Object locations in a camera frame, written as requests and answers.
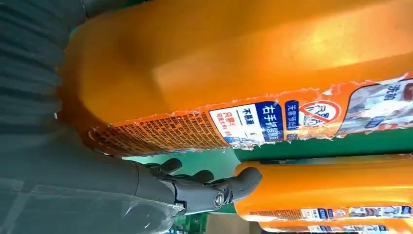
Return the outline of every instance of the orange bottle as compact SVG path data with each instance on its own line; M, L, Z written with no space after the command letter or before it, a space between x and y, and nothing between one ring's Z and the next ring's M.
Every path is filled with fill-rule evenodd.
M258 188L235 203L248 221L329 221L412 216L411 155L353 156L243 163L256 167Z
M413 123L411 0L151 1L83 25L63 112L116 155Z
M412 219L367 219L344 220L334 222L284 221L260 223L263 230L269 233L344 233L358 232L369 234L411 234Z

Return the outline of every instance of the gray sleeve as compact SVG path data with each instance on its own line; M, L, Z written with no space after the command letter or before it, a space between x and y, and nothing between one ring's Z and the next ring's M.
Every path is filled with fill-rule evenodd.
M93 13L82 0L0 2L0 234L156 233L178 212L137 196L136 164L93 152L55 119L56 68Z

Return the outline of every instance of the warning icon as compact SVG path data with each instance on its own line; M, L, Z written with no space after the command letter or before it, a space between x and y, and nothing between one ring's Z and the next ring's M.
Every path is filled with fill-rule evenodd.
M335 120L340 114L340 107L327 100L314 101L300 107L300 125L319 127Z

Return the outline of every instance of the robotic hand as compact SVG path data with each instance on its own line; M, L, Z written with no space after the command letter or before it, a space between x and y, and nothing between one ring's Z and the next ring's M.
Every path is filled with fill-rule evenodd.
M182 167L180 160L172 158L162 165L144 165L150 173L173 192L175 204L183 207L181 214L214 211L223 205L248 196L261 181L261 173L256 168L247 168L238 176L214 180L208 170L190 175L170 175Z

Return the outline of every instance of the bottle label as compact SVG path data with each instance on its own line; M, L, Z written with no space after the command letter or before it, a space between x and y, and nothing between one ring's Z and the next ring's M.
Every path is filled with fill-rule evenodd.
M413 73L382 82L302 89L94 126L114 155L239 148L413 126Z
M251 212L248 221L329 221L341 219L410 218L411 206L374 206L351 208L306 208Z
M264 229L270 233L360 233L360 234L389 234L389 231L384 225L352 225L352 226L337 226L337 225L317 225L317 226L291 226L277 227Z

